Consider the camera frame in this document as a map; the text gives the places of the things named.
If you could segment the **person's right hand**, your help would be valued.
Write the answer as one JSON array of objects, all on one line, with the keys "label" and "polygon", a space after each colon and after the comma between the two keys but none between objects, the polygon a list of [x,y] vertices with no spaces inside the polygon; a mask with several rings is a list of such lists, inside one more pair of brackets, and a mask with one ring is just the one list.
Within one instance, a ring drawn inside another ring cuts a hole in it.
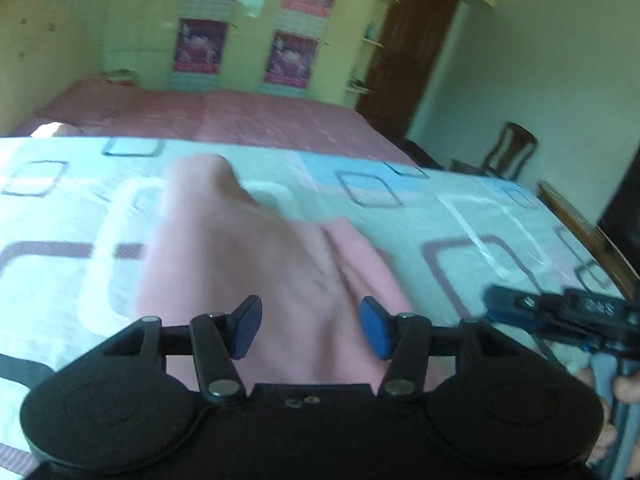
[{"label": "person's right hand", "polygon": [[[591,388],[594,387],[594,376],[590,366],[583,368],[577,373],[576,377],[587,386]],[[629,377],[620,376],[614,379],[613,396],[617,401],[623,404],[638,404],[640,400],[639,392],[639,373],[634,373]],[[599,439],[589,457],[590,463],[602,460],[614,444],[616,438],[617,432],[614,426],[610,422],[605,422],[602,426]],[[632,478],[639,477],[639,437],[636,437],[636,442],[634,442],[626,476]]]}]

